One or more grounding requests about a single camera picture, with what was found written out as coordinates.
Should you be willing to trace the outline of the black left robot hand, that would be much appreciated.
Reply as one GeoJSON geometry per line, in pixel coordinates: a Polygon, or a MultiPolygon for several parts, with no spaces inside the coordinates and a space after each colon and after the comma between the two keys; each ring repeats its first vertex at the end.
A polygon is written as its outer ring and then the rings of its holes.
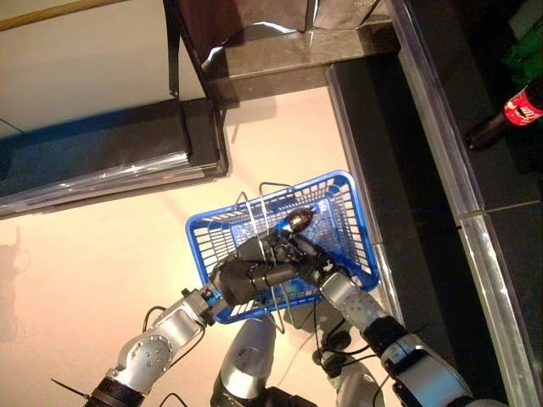
{"type": "Polygon", "coordinates": [[[215,265],[210,283],[228,305],[244,304],[294,278],[303,257],[283,236],[251,237],[215,265]]]}

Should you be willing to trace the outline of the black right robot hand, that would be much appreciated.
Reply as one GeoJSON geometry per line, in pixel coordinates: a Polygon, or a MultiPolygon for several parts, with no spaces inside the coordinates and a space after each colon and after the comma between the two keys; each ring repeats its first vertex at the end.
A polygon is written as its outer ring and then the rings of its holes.
{"type": "Polygon", "coordinates": [[[329,252],[300,234],[279,231],[273,250],[279,264],[291,265],[296,276],[314,287],[322,286],[335,273],[350,277],[348,269],[329,252]]]}

